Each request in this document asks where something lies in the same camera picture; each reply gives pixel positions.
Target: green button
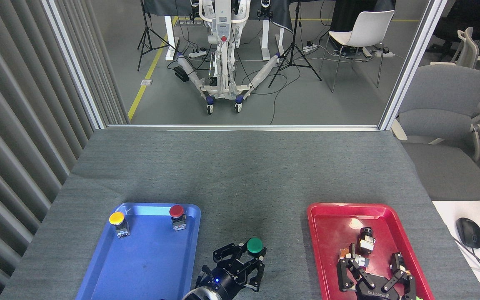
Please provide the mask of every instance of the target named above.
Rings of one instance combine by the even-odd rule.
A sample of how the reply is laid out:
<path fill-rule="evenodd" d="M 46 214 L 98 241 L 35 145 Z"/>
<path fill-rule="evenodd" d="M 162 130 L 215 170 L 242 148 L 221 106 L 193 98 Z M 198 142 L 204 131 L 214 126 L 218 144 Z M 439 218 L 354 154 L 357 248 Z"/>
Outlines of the green button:
<path fill-rule="evenodd" d="M 263 243 L 262 241 L 257 238 L 257 237 L 253 237 L 251 239 L 249 239 L 249 241 L 247 241 L 247 250 L 253 254 L 257 254 L 259 252 L 261 252 L 261 250 L 263 250 Z"/>

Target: computer mouse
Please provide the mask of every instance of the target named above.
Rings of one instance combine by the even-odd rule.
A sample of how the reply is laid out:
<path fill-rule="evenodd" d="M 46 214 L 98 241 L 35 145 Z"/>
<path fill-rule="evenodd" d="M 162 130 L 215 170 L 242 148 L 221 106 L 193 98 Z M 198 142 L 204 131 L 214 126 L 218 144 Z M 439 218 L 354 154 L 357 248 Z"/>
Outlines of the computer mouse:
<path fill-rule="evenodd" d="M 470 248 L 480 248 L 480 228 L 468 218 L 459 218 L 457 220 L 457 230 L 460 241 Z"/>

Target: medical robot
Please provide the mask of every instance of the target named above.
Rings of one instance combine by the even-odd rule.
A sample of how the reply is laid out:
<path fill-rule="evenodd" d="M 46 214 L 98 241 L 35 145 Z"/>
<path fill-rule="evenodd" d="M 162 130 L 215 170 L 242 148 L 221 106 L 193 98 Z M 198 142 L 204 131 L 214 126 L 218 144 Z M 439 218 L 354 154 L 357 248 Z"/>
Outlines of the medical robot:
<path fill-rule="evenodd" d="M 235 100 L 235 112 L 239 113 L 244 99 L 268 76 L 272 67 L 276 66 L 280 54 L 276 53 L 249 84 L 237 85 L 234 79 L 236 62 L 234 49 L 240 46 L 240 37 L 249 17 L 251 0 L 190 0 L 190 3 L 192 10 L 198 7 L 197 14 L 211 29 L 212 35 L 208 36 L 208 42 L 216 44 L 212 62 L 214 75 L 210 83 L 205 85 L 204 78 L 198 77 L 181 53 L 177 62 L 207 102 L 208 114 L 214 112 L 214 100 L 218 98 Z"/>

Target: black office chair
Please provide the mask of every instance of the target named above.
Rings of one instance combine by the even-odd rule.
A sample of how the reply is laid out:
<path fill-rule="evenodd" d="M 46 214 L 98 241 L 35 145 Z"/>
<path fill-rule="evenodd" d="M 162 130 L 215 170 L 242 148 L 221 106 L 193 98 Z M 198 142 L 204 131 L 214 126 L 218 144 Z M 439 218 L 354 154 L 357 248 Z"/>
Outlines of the black office chair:
<path fill-rule="evenodd" d="M 459 42 L 457 30 L 473 27 L 473 39 L 480 40 L 480 0 L 457 0 L 447 17 L 441 17 L 436 25 L 434 36 L 444 40 L 443 45 L 433 44 L 428 53 L 441 53 L 439 60 L 447 55 L 453 56 L 455 50 L 451 49 L 454 42 Z"/>

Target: blue tray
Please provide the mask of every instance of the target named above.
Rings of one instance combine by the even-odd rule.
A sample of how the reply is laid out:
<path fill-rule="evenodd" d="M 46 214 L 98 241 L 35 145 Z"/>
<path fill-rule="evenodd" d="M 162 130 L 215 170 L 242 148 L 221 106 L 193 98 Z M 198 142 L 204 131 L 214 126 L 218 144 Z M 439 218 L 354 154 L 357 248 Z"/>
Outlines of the blue tray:
<path fill-rule="evenodd" d="M 131 235 L 118 239 L 108 222 L 76 300 L 179 300 L 190 290 L 201 211 L 182 205 L 187 228 L 172 228 L 167 203 L 123 203 Z"/>

